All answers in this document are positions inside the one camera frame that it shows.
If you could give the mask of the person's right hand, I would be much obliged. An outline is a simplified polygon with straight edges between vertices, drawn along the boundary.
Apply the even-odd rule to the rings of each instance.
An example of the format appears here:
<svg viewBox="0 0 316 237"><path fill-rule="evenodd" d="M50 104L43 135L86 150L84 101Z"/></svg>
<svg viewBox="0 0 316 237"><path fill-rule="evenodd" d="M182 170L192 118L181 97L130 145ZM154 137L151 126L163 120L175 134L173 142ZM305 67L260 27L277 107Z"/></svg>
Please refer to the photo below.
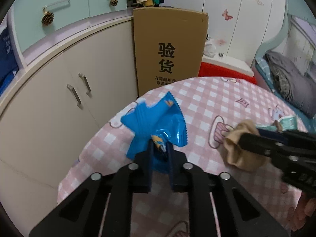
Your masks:
<svg viewBox="0 0 316 237"><path fill-rule="evenodd" d="M307 217L311 217L315 212L315 198L309 198L305 192L301 193L298 204L290 217L292 231L301 229Z"/></svg>

